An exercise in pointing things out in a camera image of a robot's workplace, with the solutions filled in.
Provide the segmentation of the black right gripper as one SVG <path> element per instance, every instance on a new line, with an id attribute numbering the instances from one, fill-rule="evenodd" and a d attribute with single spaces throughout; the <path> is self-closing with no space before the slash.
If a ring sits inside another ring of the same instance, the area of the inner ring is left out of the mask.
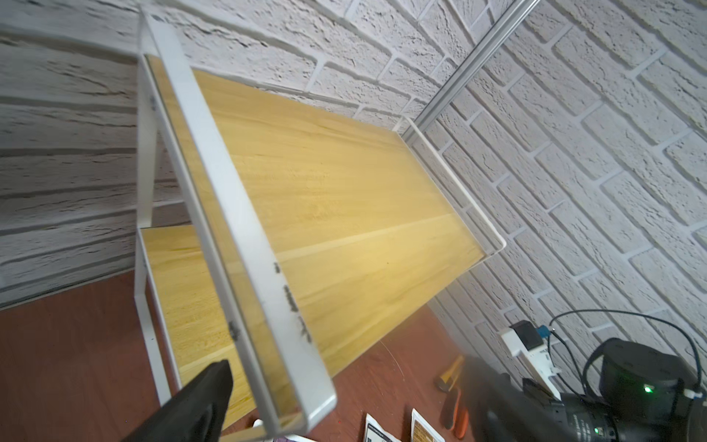
<path id="1" fill-rule="evenodd" d="M 523 379 L 522 390 L 577 441 L 619 440 L 619 432 L 607 405 L 566 393 L 557 400 L 534 379 Z"/>

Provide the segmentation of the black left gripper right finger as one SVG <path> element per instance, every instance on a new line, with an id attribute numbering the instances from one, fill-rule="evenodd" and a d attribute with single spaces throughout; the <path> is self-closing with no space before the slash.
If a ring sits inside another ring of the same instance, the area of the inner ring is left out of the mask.
<path id="1" fill-rule="evenodd" d="M 539 405 L 478 357 L 466 357 L 461 404 L 476 441 L 575 441 Z"/>

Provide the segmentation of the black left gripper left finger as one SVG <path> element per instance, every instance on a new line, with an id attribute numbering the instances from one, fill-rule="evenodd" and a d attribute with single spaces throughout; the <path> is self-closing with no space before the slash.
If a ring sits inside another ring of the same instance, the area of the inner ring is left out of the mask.
<path id="1" fill-rule="evenodd" d="M 217 441 L 232 389 L 229 362 L 212 363 L 125 440 Z"/>

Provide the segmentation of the yellow coffee bag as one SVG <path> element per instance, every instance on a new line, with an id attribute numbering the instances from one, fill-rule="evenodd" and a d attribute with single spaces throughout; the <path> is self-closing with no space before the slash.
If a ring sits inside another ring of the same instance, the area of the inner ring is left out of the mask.
<path id="1" fill-rule="evenodd" d="M 412 409 L 410 441 L 445 442 L 445 438 L 443 438 L 416 409 Z"/>
<path id="2" fill-rule="evenodd" d="M 367 414 L 363 442 L 401 442 L 401 440 L 384 430 L 373 416 Z"/>

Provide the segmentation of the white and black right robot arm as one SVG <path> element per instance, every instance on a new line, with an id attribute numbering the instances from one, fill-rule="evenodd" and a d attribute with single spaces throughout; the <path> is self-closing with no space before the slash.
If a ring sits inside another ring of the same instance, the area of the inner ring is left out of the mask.
<path id="1" fill-rule="evenodd" d="M 577 441 L 705 441 L 706 390 L 680 357 L 611 338 L 587 359 L 601 361 L 598 388 L 555 397 L 532 379 L 523 392 Z"/>

